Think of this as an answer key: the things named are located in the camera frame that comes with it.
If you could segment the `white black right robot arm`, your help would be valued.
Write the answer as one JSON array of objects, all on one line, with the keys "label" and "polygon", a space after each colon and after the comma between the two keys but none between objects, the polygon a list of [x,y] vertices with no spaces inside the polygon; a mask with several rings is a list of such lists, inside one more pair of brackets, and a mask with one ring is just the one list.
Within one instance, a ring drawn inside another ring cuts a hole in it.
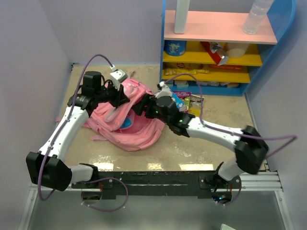
[{"label": "white black right robot arm", "polygon": [[243,173],[257,174],[269,150],[254,127],[239,129],[206,122],[180,111],[170,96],[156,98],[146,94],[132,109],[137,115],[164,122],[176,135],[204,139],[234,152],[235,157],[215,171],[213,181],[219,188],[225,188]]}]

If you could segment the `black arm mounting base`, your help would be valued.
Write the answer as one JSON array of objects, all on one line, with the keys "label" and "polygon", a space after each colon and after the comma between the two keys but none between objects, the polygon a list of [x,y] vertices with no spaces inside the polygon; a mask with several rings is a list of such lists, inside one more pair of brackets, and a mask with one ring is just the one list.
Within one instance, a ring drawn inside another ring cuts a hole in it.
[{"label": "black arm mounting base", "polygon": [[103,199],[114,199],[126,194],[130,196],[195,196],[200,199],[221,196],[227,189],[241,188],[240,177],[229,182],[217,178],[215,171],[147,171],[147,172],[102,172],[94,179],[101,182],[72,185],[84,191],[102,188]]}]

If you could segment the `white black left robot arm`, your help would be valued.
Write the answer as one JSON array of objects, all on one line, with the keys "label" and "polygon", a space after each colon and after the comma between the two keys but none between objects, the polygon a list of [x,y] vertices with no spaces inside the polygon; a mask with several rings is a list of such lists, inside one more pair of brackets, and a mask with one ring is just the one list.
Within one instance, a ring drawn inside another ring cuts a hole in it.
[{"label": "white black left robot arm", "polygon": [[65,114],[51,137],[38,152],[30,152],[26,157],[32,183],[58,191],[64,191],[71,183],[83,182],[89,188],[99,184],[94,166],[85,163],[67,166],[65,155],[99,103],[109,103],[117,108],[129,102],[122,84],[127,77],[124,71],[115,70],[110,73],[110,80],[102,83],[104,78],[100,72],[87,71],[83,74],[83,83],[77,86],[69,99]]}]

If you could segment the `pink pencil case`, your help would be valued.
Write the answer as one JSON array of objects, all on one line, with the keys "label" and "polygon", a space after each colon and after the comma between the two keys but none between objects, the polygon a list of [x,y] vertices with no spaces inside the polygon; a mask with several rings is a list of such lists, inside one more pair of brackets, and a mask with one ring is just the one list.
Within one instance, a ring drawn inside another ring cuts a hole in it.
[{"label": "pink pencil case", "polygon": [[120,129],[124,130],[130,128],[133,125],[134,117],[135,117],[134,114],[128,114],[124,122],[122,123]]}]

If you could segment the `pink student backpack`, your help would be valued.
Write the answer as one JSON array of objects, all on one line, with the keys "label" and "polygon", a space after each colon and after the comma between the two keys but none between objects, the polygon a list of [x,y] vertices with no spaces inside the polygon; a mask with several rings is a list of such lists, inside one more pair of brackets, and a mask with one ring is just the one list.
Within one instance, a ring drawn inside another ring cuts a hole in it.
[{"label": "pink student backpack", "polygon": [[[136,115],[132,109],[142,96],[152,93],[148,86],[131,77],[123,82],[123,86],[130,102],[119,108],[110,103],[100,103],[83,127],[96,133],[90,140],[108,140],[126,151],[146,149],[160,138],[165,125],[158,119]],[[120,127],[128,114],[135,115],[133,125],[122,130]]]}]

